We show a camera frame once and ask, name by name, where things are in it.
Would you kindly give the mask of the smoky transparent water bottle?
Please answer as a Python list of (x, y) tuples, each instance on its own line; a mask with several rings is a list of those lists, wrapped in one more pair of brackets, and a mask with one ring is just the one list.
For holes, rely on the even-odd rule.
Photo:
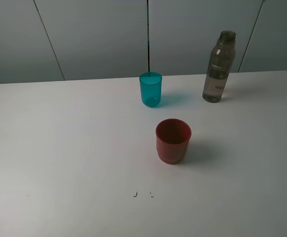
[(202, 97), (210, 103), (221, 100), (235, 58), (236, 33), (222, 31), (211, 51)]

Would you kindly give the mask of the teal transparent plastic cup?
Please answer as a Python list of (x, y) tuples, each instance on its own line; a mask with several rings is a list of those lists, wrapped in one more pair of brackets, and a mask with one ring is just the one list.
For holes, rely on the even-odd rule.
[(147, 107), (156, 107), (161, 101), (162, 76), (147, 72), (139, 77), (141, 99)]

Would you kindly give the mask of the red plastic cup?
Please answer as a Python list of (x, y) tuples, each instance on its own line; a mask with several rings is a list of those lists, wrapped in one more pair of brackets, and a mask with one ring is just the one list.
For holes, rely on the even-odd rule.
[(157, 154), (163, 162), (177, 164), (184, 159), (192, 135), (186, 122), (176, 118), (163, 120), (155, 134)]

